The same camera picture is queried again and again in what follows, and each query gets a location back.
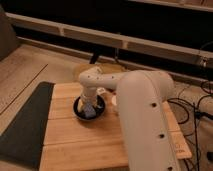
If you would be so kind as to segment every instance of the black cable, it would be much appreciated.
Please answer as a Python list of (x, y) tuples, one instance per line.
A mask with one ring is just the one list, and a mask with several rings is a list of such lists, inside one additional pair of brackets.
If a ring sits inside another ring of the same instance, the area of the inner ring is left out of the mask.
[(183, 104), (188, 105), (188, 106), (194, 108), (193, 104), (191, 104), (190, 102), (188, 102), (185, 99), (181, 99), (181, 98), (170, 98), (167, 101), (169, 102), (169, 101), (173, 101), (173, 100), (178, 100), (179, 102), (182, 102)]
[(187, 170), (187, 171), (190, 171), (189, 165), (188, 165), (188, 163), (187, 163), (187, 160), (186, 160), (186, 159), (183, 159), (183, 162), (184, 162), (184, 164), (185, 164), (185, 166), (186, 166), (186, 170)]
[(189, 111), (187, 110), (187, 108), (185, 106), (183, 106), (182, 104), (174, 102), (174, 101), (171, 101), (171, 100), (168, 100), (168, 102), (182, 107), (184, 109), (184, 111), (186, 112), (186, 119), (183, 120), (183, 121), (181, 121), (181, 122), (178, 122), (178, 124), (185, 124), (185, 123), (187, 123), (189, 121), (189, 115), (190, 115)]
[[(185, 139), (190, 143), (190, 144), (192, 144), (194, 147), (196, 147), (196, 144), (195, 143), (193, 143), (191, 140), (189, 140), (188, 138), (186, 138), (185, 137)], [(192, 171), (192, 170), (194, 170), (194, 169), (196, 169), (196, 167), (197, 167), (197, 165), (198, 165), (198, 162), (200, 162), (200, 159), (201, 159), (201, 150), (200, 150), (200, 148), (198, 147), (198, 161), (194, 164), (190, 159), (188, 159), (188, 160), (190, 160), (190, 162), (193, 164), (193, 167), (190, 169), (190, 171)]]
[[(199, 125), (200, 125), (200, 120), (198, 120), (198, 122), (197, 122), (197, 128), (199, 127)], [(189, 133), (189, 134), (184, 134), (183, 136), (184, 137), (190, 137), (190, 136), (192, 136), (192, 135), (194, 135), (195, 134), (195, 129), (191, 132), (191, 133)]]
[(203, 99), (205, 99), (205, 98), (207, 98), (207, 97), (211, 97), (211, 96), (212, 96), (212, 95), (210, 95), (210, 94), (205, 95), (205, 96), (202, 96), (202, 97), (198, 100), (196, 108), (199, 110), (199, 109), (200, 109), (200, 103), (201, 103), (201, 101), (202, 101)]
[[(208, 89), (209, 90), (206, 90), (206, 88), (205, 88), (205, 85), (208, 83)], [(211, 87), (211, 81), (203, 81), (202, 83), (201, 83), (201, 89), (205, 92), (205, 93), (207, 93), (207, 94), (209, 94), (209, 95), (213, 95), (213, 93), (212, 93), (212, 87)]]
[(195, 129), (195, 147), (196, 147), (196, 158), (197, 158), (197, 170), (200, 171), (200, 160), (199, 160), (199, 155), (198, 155), (198, 136), (197, 136), (197, 122), (196, 122), (196, 117), (194, 115), (194, 129)]

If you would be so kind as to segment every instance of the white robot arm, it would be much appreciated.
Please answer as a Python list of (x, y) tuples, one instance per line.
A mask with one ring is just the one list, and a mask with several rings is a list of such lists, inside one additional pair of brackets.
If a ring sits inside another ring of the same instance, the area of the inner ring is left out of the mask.
[(162, 109), (173, 90), (165, 72), (131, 71), (101, 74), (98, 67), (79, 76), (82, 103), (97, 102), (97, 87), (116, 89), (118, 113), (131, 171), (179, 171)]

